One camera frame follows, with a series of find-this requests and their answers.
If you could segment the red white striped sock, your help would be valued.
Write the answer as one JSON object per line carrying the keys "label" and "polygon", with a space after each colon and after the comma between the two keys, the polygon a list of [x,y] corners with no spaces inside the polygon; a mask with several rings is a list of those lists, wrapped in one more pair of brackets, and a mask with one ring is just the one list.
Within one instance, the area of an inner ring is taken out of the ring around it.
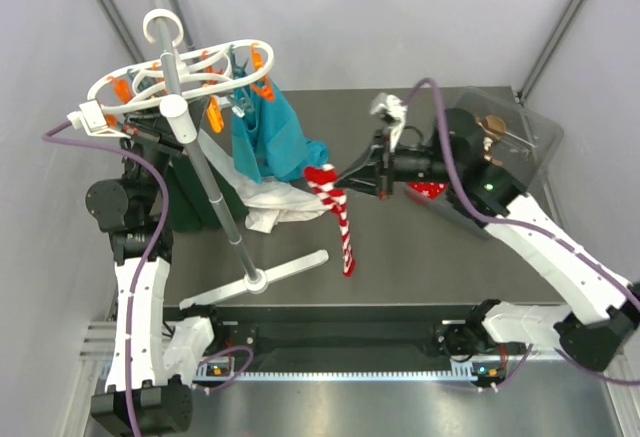
{"label": "red white striped sock", "polygon": [[305,167],[303,175],[308,186],[324,207],[338,218],[343,256],[342,273],[344,276],[350,277],[355,270],[356,260],[351,243],[346,192],[337,187],[339,174],[333,165],[324,164],[320,167]]}

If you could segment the white round clip hanger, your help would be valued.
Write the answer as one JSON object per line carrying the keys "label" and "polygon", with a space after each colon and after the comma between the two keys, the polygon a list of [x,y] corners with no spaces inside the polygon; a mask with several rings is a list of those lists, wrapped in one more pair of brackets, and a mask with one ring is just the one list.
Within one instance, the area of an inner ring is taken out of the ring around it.
{"label": "white round clip hanger", "polygon": [[[177,26],[178,34],[172,43],[176,53],[177,69],[180,83],[198,82],[199,88],[182,92],[186,99],[206,95],[221,94],[252,82],[268,74],[275,61],[273,48],[266,42],[242,39],[179,53],[177,46],[183,41],[184,31],[180,19],[171,11],[156,8],[149,11],[143,19],[144,37],[151,43],[155,38],[150,34],[151,23],[164,17]],[[254,60],[254,70],[244,77],[235,77],[232,71],[232,52],[240,48],[249,49]],[[118,79],[132,77],[130,99],[118,106],[103,106],[98,100],[99,92],[106,86],[114,84]],[[87,92],[87,101],[95,100],[104,114],[124,115],[129,112],[145,110],[160,104],[159,93],[167,91],[164,83],[161,61],[159,59],[134,64],[114,70],[98,79]]]}

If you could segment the orange clothes peg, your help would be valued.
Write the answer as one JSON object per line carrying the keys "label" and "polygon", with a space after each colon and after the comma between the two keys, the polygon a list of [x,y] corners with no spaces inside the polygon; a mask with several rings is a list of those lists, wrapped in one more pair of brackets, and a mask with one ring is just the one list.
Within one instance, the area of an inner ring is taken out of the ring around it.
{"label": "orange clothes peg", "polygon": [[207,119],[214,133],[219,134],[224,130],[224,117],[222,115],[218,99],[211,96],[207,107]]}

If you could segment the teal blue cloth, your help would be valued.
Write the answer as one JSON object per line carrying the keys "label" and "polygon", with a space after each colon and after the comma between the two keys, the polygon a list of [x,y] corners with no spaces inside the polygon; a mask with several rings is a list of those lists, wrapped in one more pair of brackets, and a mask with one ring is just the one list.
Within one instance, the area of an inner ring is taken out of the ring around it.
{"label": "teal blue cloth", "polygon": [[249,87],[234,91],[248,97],[253,110],[232,117],[232,158],[235,170],[256,183],[266,178],[290,182],[303,177],[308,166],[329,161],[325,142],[305,136],[297,113],[278,87],[267,100]]}

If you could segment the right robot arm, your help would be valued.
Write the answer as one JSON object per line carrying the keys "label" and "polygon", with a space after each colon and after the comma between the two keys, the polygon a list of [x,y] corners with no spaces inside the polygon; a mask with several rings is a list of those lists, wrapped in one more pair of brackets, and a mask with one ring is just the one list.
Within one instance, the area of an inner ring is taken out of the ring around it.
{"label": "right robot arm", "polygon": [[429,140],[402,145],[398,115],[337,179],[337,187],[383,198],[397,183],[447,186],[447,199],[464,218],[518,254],[562,297],[558,305],[521,305],[487,299],[459,331],[464,352],[499,344],[552,348],[590,372],[602,372],[639,329],[639,288],[599,263],[557,226],[526,186],[489,157],[496,131],[459,108],[436,117]]}

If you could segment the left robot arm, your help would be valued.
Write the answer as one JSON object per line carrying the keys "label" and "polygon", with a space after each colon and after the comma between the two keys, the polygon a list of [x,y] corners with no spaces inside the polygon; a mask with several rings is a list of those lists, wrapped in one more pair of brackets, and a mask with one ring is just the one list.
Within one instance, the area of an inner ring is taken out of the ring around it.
{"label": "left robot arm", "polygon": [[136,111],[108,127],[122,133],[123,173],[102,180],[85,203],[108,235],[117,280],[114,348],[104,391],[91,416],[112,436],[166,436],[189,429],[192,382],[204,353],[226,344],[211,307],[172,313],[165,326],[164,293],[172,261],[165,174],[182,147],[158,111]]}

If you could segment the near grey stand pole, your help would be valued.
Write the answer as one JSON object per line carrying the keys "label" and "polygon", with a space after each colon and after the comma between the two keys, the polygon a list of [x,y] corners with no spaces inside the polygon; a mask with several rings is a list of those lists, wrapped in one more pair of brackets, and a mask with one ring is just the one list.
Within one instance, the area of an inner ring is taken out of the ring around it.
{"label": "near grey stand pole", "polygon": [[209,203],[216,213],[230,245],[235,250],[249,281],[257,283],[259,280],[257,268],[244,246],[239,229],[232,218],[209,163],[197,142],[197,131],[189,112],[189,106],[182,96],[176,53],[169,32],[168,20],[164,17],[158,18],[155,27],[163,47],[160,61],[165,87],[168,92],[168,95],[161,99],[159,104],[160,112],[168,121],[177,140],[184,146]]}

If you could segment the teal green clothes peg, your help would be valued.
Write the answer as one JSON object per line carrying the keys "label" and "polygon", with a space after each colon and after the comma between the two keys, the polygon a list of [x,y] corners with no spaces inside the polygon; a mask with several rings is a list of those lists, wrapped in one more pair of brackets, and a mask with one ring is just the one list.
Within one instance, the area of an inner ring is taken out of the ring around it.
{"label": "teal green clothes peg", "polygon": [[250,85],[236,88],[229,96],[234,112],[241,118],[256,120],[262,107],[262,97]]}

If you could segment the dark green cloth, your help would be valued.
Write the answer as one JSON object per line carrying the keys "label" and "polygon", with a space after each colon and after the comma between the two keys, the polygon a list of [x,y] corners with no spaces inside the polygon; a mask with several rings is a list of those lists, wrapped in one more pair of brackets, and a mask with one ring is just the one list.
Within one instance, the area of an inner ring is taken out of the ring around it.
{"label": "dark green cloth", "polygon": [[[235,221],[243,220],[249,211],[237,191],[212,166],[216,183]],[[207,194],[186,156],[172,157],[165,173],[169,192],[168,224],[174,232],[198,233],[222,227]]]}

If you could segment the white cloth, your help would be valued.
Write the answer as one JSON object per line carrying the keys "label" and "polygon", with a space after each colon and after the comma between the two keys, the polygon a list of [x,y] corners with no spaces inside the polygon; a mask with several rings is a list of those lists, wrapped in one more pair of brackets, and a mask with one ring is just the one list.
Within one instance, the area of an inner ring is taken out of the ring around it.
{"label": "white cloth", "polygon": [[241,174],[233,159],[204,130],[199,131],[198,142],[209,163],[248,208],[245,217],[248,230],[269,234],[280,223],[310,221],[327,211],[313,193],[274,179],[256,183]]}

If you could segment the orange peg on teal cloth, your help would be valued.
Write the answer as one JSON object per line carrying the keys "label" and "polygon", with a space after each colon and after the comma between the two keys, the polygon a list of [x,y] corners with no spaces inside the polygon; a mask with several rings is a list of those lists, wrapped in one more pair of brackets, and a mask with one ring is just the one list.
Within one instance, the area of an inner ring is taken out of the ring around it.
{"label": "orange peg on teal cloth", "polygon": [[275,100],[274,86],[268,74],[264,75],[255,82],[252,82],[250,84],[250,88],[253,92],[267,101]]}

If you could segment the brown striped sock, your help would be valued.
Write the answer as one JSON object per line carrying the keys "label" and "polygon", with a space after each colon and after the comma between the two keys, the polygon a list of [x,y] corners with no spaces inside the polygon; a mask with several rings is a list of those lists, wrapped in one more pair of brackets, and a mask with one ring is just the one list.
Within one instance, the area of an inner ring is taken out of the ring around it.
{"label": "brown striped sock", "polygon": [[492,148],[504,137],[507,131],[506,123],[496,115],[475,117],[476,123],[483,129],[484,158],[490,163],[502,166],[503,162],[492,154]]}

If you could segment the clear plastic bin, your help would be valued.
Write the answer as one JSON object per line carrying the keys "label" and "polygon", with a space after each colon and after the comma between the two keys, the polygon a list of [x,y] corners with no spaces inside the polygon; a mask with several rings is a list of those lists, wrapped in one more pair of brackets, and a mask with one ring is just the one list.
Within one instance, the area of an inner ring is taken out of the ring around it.
{"label": "clear plastic bin", "polygon": [[[512,96],[501,98],[476,87],[463,88],[455,98],[446,101],[446,106],[463,109],[474,117],[496,115],[503,119],[507,131],[492,148],[493,156],[501,160],[502,167],[527,186],[527,190],[535,196],[541,207],[549,207],[543,186],[548,165],[564,137],[559,124],[522,107]],[[430,202],[417,203],[478,238],[489,238],[482,228],[452,207],[446,199],[446,192]]]}

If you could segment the near white stand foot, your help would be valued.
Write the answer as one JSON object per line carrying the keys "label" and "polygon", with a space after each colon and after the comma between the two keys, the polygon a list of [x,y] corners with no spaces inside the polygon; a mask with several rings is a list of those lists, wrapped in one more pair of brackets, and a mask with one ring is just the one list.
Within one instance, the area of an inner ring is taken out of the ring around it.
{"label": "near white stand foot", "polygon": [[261,294],[267,290],[270,284],[319,267],[328,260],[328,252],[326,250],[318,250],[267,270],[258,269],[255,279],[245,275],[242,279],[185,298],[179,303],[179,308],[186,310],[194,306],[215,305],[245,293]]}

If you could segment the aluminium frame rail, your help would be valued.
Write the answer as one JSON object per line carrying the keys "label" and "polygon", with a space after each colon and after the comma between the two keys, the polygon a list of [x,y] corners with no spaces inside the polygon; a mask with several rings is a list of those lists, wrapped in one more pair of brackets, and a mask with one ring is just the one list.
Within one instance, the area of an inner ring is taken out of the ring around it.
{"label": "aluminium frame rail", "polygon": [[436,321],[427,315],[351,315],[337,308],[170,308],[151,331],[124,319],[93,324],[82,356],[104,359],[107,391],[141,389],[172,381],[221,382],[233,374],[253,378],[327,375],[359,379],[464,371],[485,385],[501,381],[510,357],[528,347],[558,350],[592,372],[604,371],[637,324],[622,314],[584,325],[573,316],[550,327],[551,339],[492,337],[470,318]]}

